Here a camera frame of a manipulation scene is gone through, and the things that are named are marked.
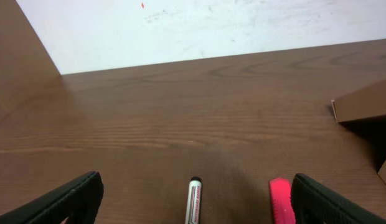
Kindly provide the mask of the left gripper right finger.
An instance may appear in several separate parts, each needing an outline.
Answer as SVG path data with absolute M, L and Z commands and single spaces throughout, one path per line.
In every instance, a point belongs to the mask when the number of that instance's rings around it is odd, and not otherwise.
M 385 219 L 300 173 L 292 182 L 291 206 L 300 224 L 386 224 Z

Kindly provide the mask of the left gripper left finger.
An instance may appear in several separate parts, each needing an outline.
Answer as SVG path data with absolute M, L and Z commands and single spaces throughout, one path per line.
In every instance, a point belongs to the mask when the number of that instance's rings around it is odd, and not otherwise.
M 104 194 L 100 173 L 90 171 L 0 216 L 0 223 L 94 223 Z

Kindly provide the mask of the orange utility knife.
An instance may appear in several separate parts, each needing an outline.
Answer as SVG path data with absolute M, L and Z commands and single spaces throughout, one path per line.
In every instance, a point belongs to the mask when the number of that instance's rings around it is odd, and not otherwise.
M 295 224 L 289 180 L 277 177 L 269 181 L 269 188 L 274 224 Z

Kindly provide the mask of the black whiteboard marker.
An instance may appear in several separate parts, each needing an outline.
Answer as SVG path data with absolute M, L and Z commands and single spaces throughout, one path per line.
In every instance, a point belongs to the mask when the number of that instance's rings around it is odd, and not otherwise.
M 189 182 L 185 224 L 199 224 L 202 198 L 202 180 L 192 177 Z

